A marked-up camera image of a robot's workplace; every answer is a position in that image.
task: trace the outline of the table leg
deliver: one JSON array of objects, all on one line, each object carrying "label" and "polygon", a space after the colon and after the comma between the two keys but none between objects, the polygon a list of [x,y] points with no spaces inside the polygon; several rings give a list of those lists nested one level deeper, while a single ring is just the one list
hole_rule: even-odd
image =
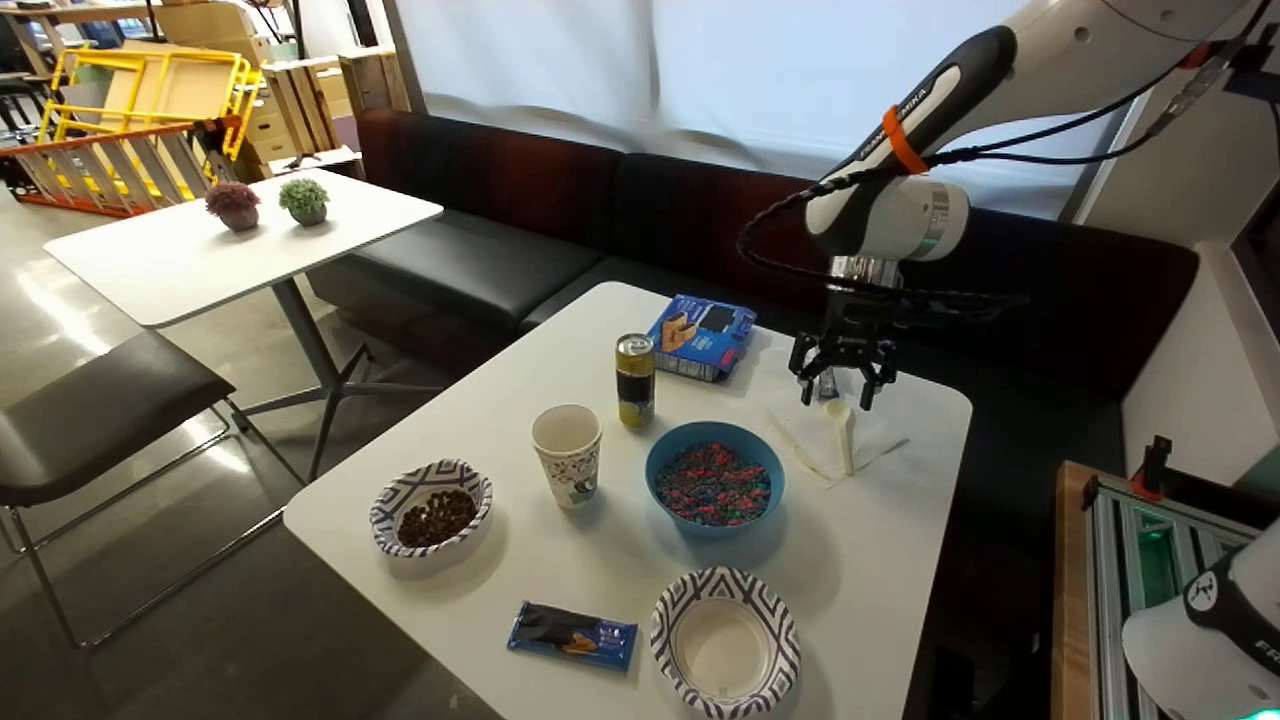
[{"label": "table leg", "polygon": [[321,459],[324,459],[324,445],[327,445],[327,430],[331,430],[331,416],[335,416],[335,406],[348,398],[348,394],[362,394],[362,398],[420,398],[420,389],[412,386],[353,386],[362,359],[369,358],[369,347],[357,347],[344,370],[335,370],[298,280],[275,280],[271,284],[281,309],[284,309],[284,319],[292,327],[292,337],[300,340],[321,389],[308,389],[308,394],[292,394],[292,398],[275,398],[275,399],[265,399],[265,406],[252,406],[244,407],[244,416],[259,416],[259,412],[275,412],[275,407],[292,407],[292,406],[316,406],[324,399],[324,412],[321,412],[321,432],[316,432],[316,449],[313,449],[313,469],[308,469],[308,479],[321,473]]}]

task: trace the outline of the paper plate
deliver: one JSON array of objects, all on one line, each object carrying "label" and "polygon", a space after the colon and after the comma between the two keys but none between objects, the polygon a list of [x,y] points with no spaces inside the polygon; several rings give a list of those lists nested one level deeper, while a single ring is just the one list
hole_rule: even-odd
[{"label": "paper plate", "polygon": [[679,576],[655,600],[648,649],[678,700],[710,720],[774,718],[801,684],[787,605],[737,567]]},{"label": "paper plate", "polygon": [[[476,516],[462,534],[453,534],[436,544],[404,544],[400,541],[404,512],[429,503],[436,491],[468,491],[476,503]],[[418,473],[400,475],[393,490],[386,490],[369,512],[369,525],[373,525],[373,541],[386,553],[390,567],[396,576],[420,576],[420,571],[433,571],[433,567],[463,558],[483,537],[489,516],[492,516],[489,475],[479,475],[471,465],[442,459],[442,465],[418,469]]]}]

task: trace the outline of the candy bar wrapper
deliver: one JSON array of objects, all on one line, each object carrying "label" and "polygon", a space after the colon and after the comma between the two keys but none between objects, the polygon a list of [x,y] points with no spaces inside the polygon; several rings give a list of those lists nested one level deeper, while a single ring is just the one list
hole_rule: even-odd
[{"label": "candy bar wrapper", "polygon": [[507,649],[630,673],[633,649],[637,649],[637,624],[613,624],[613,620],[563,611],[553,605],[521,605]]}]

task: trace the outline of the white curtain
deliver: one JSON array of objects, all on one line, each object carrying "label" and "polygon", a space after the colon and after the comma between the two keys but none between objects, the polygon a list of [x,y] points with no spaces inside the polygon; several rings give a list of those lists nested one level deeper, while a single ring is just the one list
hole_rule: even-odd
[{"label": "white curtain", "polygon": [[400,0],[400,15],[433,112],[619,137],[654,124],[648,0]]},{"label": "white curtain", "polygon": [[[429,108],[787,175],[842,165],[881,112],[1019,0],[400,0]],[[1040,153],[1087,153],[1099,129]],[[950,170],[975,204],[1056,217],[1082,170]]]}]

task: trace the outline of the bowl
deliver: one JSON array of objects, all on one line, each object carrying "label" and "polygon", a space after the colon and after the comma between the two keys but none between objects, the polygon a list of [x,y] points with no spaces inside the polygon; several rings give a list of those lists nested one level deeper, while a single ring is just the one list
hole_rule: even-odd
[{"label": "bowl", "polygon": [[787,605],[737,567],[679,576],[654,607],[654,663],[690,718],[777,718],[801,684]]},{"label": "bowl", "polygon": [[644,459],[654,500],[690,537],[737,537],[786,500],[786,465],[742,426],[669,430]]},{"label": "bowl", "polygon": [[489,475],[462,459],[436,459],[386,490],[369,525],[396,576],[426,576],[476,548],[489,516]]}]

